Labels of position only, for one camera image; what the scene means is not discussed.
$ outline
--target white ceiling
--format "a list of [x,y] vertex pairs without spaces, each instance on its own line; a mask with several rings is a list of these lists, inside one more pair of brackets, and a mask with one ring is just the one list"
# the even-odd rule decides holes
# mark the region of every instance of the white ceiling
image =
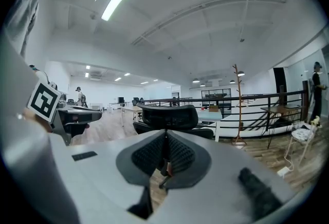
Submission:
[[248,74],[250,57],[266,53],[264,37],[284,20],[274,15],[287,1],[123,0],[108,22],[100,16],[109,0],[54,3],[59,29],[83,26],[91,33],[114,34],[132,44],[136,53],[144,48],[164,53],[191,78],[222,78],[226,85],[234,78],[233,64]]
[[102,82],[121,84],[121,85],[133,85],[133,86],[146,86],[154,83],[160,82],[159,80],[154,82],[154,79],[141,77],[137,75],[130,74],[129,76],[124,76],[126,72],[99,68],[96,66],[90,66],[90,69],[86,69],[86,65],[80,65],[75,63],[63,63],[65,69],[72,77],[84,77],[86,80],[99,80]]

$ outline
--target white chair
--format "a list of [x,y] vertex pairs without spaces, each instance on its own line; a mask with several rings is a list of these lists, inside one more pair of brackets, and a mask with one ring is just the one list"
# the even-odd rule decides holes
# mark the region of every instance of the white chair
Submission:
[[297,129],[297,130],[291,132],[290,143],[289,143],[289,146],[288,146],[288,149],[287,149],[286,153],[284,154],[284,158],[286,159],[286,157],[289,153],[291,144],[293,144],[293,141],[294,142],[299,142],[299,143],[305,145],[303,154],[302,154],[302,156],[300,158],[300,161],[298,163],[298,166],[299,166],[300,163],[302,162],[305,154],[306,154],[307,149],[310,148],[310,145],[311,145],[312,140],[314,139],[316,130],[317,130],[317,126],[312,124],[310,126],[309,130],[300,128],[300,129]]

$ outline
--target wooden floor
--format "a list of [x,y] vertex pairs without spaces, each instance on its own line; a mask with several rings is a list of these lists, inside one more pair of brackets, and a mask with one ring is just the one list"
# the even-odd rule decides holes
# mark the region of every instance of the wooden floor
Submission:
[[[318,129],[312,146],[299,168],[297,165],[304,149],[303,145],[295,143],[292,157],[287,157],[289,160],[292,159],[294,170],[287,173],[284,179],[296,192],[315,183],[327,159],[329,147],[328,120],[322,121],[322,125],[323,128]],[[134,135],[137,134],[133,128],[132,113],[124,114],[124,126],[121,126],[120,110],[115,110],[114,114],[105,111],[99,121],[91,123],[90,128],[86,129],[82,135],[75,136],[71,141],[71,145],[112,141]],[[242,148],[242,152],[249,153],[271,170],[277,172],[284,166],[290,167],[290,163],[284,159],[284,153],[290,141],[290,134],[273,137],[269,149],[267,149],[268,138],[246,139],[245,141],[247,145]],[[220,142],[231,144],[229,140],[221,140]],[[156,170],[150,181],[152,204],[155,210],[166,197],[166,192],[158,188],[159,183],[164,178]]]

